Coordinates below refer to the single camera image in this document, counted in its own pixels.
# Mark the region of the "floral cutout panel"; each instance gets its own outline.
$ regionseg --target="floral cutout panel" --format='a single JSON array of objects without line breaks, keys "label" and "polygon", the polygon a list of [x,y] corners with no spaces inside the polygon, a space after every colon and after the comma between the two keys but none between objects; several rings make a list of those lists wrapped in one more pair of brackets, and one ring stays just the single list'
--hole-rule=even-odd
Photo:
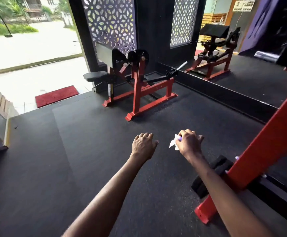
[{"label": "floral cutout panel", "polygon": [[136,50],[133,0],[82,0],[92,40],[126,54]]},{"label": "floral cutout panel", "polygon": [[184,45],[192,41],[199,0],[175,0],[171,47]]}]

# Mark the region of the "gym floor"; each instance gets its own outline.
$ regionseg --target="gym floor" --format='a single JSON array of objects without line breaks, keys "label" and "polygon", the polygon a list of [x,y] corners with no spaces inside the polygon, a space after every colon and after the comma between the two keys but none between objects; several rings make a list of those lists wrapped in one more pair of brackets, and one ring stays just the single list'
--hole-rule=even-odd
[{"label": "gym floor", "polygon": [[[141,132],[154,133],[160,144],[110,236],[228,236],[218,215],[204,225],[194,214],[201,202],[190,189],[196,173],[169,143],[190,128],[205,136],[208,161],[234,160],[263,125],[178,84],[173,91],[177,98],[131,122],[124,119],[131,98],[103,108],[107,96],[93,92],[12,118],[11,147],[0,153],[0,236],[60,236],[126,162]],[[287,157],[270,172],[287,180]],[[287,236],[285,219],[249,191],[240,196],[274,233]]]},{"label": "gym floor", "polygon": [[[191,67],[192,63],[193,60],[189,61],[185,69]],[[224,64],[216,66],[213,73],[224,67]],[[233,55],[229,69],[230,73],[211,82],[275,107],[280,107],[287,98],[287,71],[283,67],[255,57]],[[202,77],[193,71],[190,74]]]}]

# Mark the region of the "white tissue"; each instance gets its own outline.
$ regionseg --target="white tissue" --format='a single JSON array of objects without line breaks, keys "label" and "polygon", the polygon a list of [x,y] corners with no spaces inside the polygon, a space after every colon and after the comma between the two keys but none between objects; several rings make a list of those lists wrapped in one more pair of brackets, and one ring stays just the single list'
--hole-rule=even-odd
[{"label": "white tissue", "polygon": [[174,140],[172,140],[172,141],[170,142],[170,147],[173,146],[173,145],[175,145],[175,150],[179,150],[178,146],[177,146],[176,143],[175,143],[176,140],[182,140],[182,137],[179,136],[179,135],[177,135],[177,134],[175,134]]}]

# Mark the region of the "hand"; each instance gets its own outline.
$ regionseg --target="hand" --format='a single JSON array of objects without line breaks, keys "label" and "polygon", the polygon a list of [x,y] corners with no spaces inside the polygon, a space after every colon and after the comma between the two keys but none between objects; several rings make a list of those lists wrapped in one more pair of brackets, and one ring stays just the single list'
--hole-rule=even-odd
[{"label": "hand", "polygon": [[159,141],[152,141],[153,134],[141,133],[136,136],[132,143],[131,156],[144,164],[147,160],[151,159]]},{"label": "hand", "polygon": [[181,130],[179,136],[182,137],[182,140],[176,140],[175,143],[190,164],[192,164],[193,159],[202,158],[201,143],[204,139],[202,135],[196,135],[195,131],[187,129],[185,131]]}]

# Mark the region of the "forearm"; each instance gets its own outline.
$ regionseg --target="forearm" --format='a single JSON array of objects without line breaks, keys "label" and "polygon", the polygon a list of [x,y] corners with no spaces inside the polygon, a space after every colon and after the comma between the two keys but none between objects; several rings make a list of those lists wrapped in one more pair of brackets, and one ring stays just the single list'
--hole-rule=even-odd
[{"label": "forearm", "polygon": [[64,233],[65,237],[108,236],[143,163],[130,157]]},{"label": "forearm", "polygon": [[193,167],[213,199],[220,217],[232,237],[273,236],[245,206],[235,192],[210,168],[203,157],[193,158]]}]

